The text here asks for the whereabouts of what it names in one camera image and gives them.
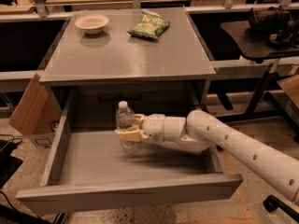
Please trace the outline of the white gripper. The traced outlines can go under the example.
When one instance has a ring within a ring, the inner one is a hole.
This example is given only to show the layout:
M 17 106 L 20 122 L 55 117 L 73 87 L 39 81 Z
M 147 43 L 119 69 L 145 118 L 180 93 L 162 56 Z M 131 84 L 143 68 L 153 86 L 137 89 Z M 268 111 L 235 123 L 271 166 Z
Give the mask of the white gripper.
M 135 129 L 115 130 L 114 133 L 120 140 L 130 142 L 142 142 L 147 139 L 151 143 L 162 143 L 164 141 L 164 120 L 163 114 L 152 114 L 146 116 L 144 114 L 135 114 L 135 122 L 142 125 L 143 131 Z

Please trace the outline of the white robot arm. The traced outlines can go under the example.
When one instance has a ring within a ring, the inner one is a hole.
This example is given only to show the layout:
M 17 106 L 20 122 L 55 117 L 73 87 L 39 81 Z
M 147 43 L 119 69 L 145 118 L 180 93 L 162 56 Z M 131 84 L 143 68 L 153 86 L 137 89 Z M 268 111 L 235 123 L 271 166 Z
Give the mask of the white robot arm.
M 193 153 L 215 144 L 295 204 L 299 204 L 299 160 L 251 138 L 202 110 L 187 117 L 163 114 L 116 114 L 115 134 L 124 143 L 175 143 Z

